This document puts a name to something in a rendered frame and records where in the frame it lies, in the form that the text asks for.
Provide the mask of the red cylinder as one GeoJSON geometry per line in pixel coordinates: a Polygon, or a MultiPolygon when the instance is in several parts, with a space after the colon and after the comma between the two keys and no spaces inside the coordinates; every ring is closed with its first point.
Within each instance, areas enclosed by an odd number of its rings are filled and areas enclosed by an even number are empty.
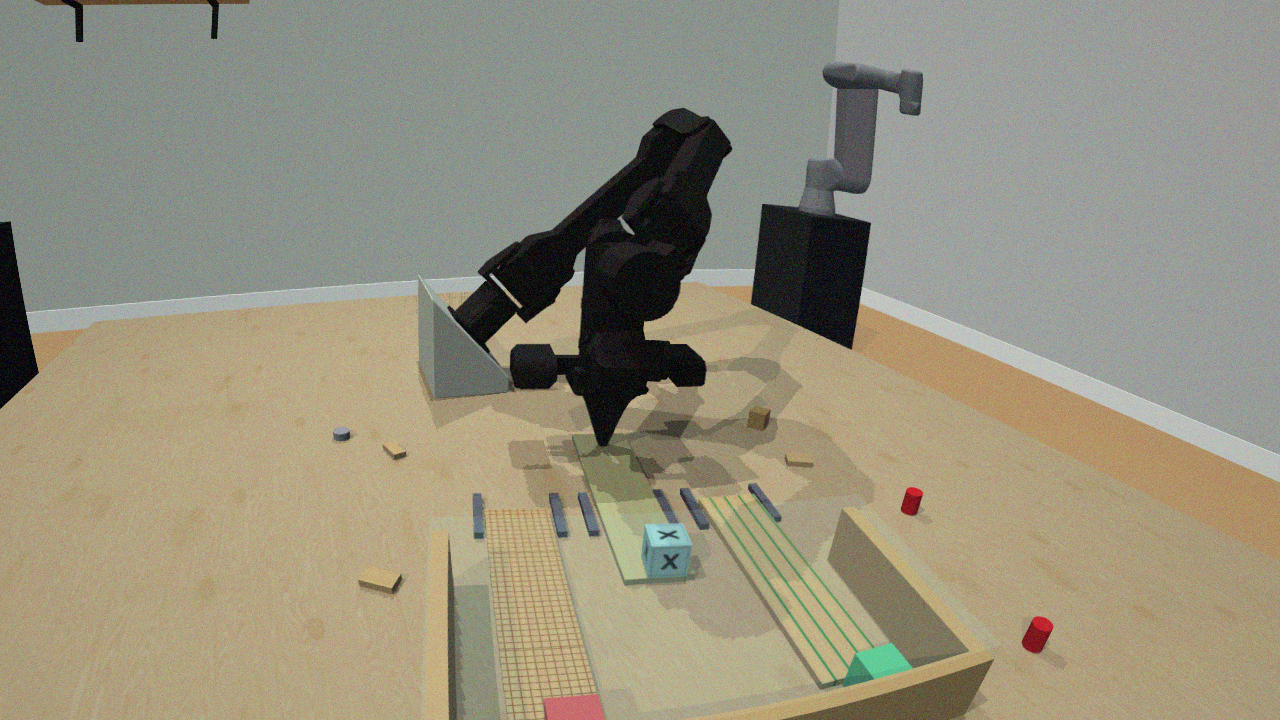
{"type": "Polygon", "coordinates": [[[915,515],[922,503],[922,497],[923,497],[922,489],[916,489],[915,487],[908,488],[902,498],[901,511],[910,516],[915,515]]]}
{"type": "Polygon", "coordinates": [[[1051,623],[1050,619],[1041,616],[1033,618],[1033,620],[1030,621],[1030,626],[1027,630],[1027,634],[1023,637],[1021,644],[1029,652],[1039,653],[1043,650],[1044,643],[1050,638],[1052,630],[1053,630],[1053,623],[1051,623]]]}

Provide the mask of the brown cube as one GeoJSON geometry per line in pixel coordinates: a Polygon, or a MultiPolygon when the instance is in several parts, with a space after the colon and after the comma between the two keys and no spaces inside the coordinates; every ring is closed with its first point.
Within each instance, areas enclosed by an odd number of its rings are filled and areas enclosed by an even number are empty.
{"type": "Polygon", "coordinates": [[[771,418],[771,409],[759,407],[755,405],[749,411],[748,427],[764,430],[765,427],[768,427],[769,424],[769,418],[771,418]]]}

